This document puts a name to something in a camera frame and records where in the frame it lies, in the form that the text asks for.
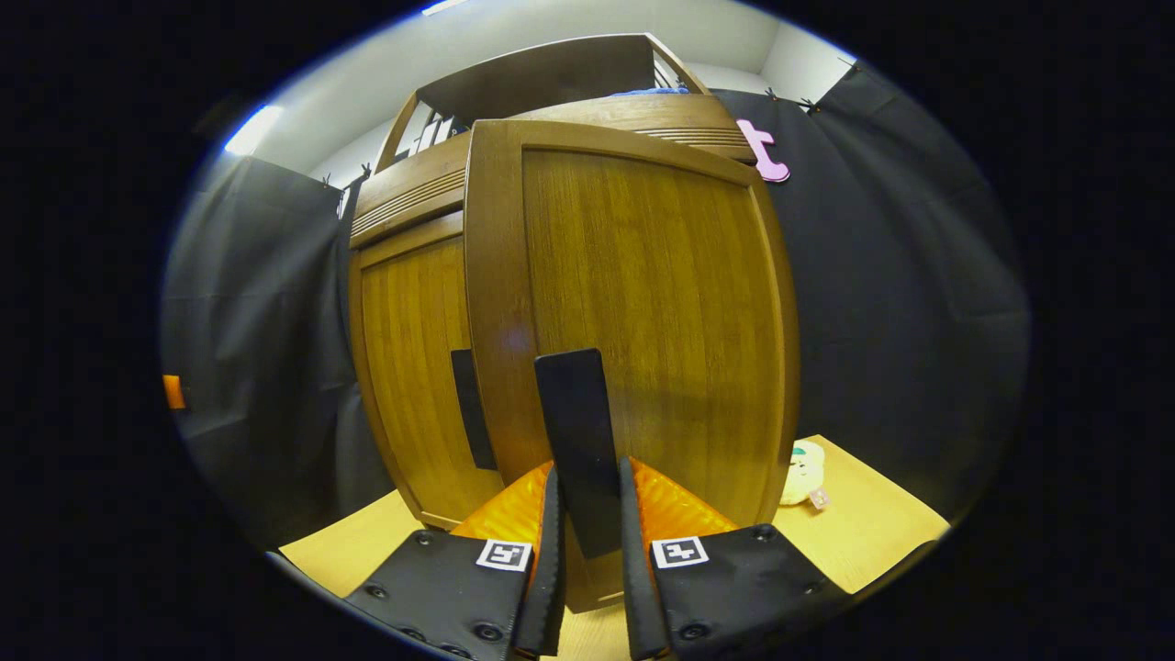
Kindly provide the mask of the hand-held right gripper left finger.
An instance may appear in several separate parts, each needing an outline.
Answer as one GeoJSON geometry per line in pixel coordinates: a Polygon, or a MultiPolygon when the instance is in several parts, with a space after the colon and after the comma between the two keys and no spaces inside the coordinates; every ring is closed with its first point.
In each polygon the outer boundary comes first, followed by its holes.
{"type": "Polygon", "coordinates": [[[347,605],[443,660],[538,660],[558,652],[564,560],[560,478],[545,463],[454,530],[412,532],[347,605]]]}

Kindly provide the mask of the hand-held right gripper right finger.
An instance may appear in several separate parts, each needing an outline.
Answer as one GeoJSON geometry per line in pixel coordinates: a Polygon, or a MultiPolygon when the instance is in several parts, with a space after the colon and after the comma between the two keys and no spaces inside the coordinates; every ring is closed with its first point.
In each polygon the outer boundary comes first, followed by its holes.
{"type": "Polygon", "coordinates": [[[739,527],[650,465],[620,461],[634,660],[778,660],[852,596],[771,522],[739,527]]]}

